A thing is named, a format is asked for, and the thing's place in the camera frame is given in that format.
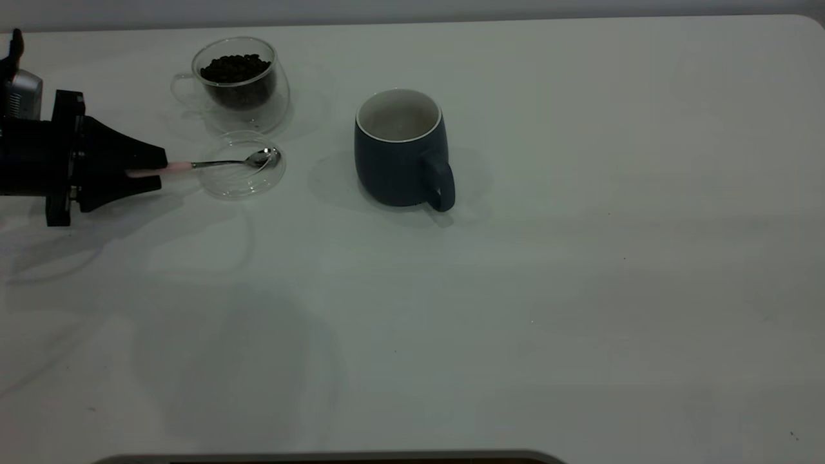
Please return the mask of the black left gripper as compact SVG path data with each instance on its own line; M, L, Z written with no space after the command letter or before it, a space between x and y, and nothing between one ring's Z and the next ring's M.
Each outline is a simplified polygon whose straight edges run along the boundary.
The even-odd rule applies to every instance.
M82 129L82 152L94 171L167 168L164 149L121 134L85 115L82 92L55 93L49 121L2 118L1 194L44 197L47 226L71 224L75 188L77 138ZM92 177L79 184L79 209L88 213L116 200L162 188L161 177L129 177L116 173Z

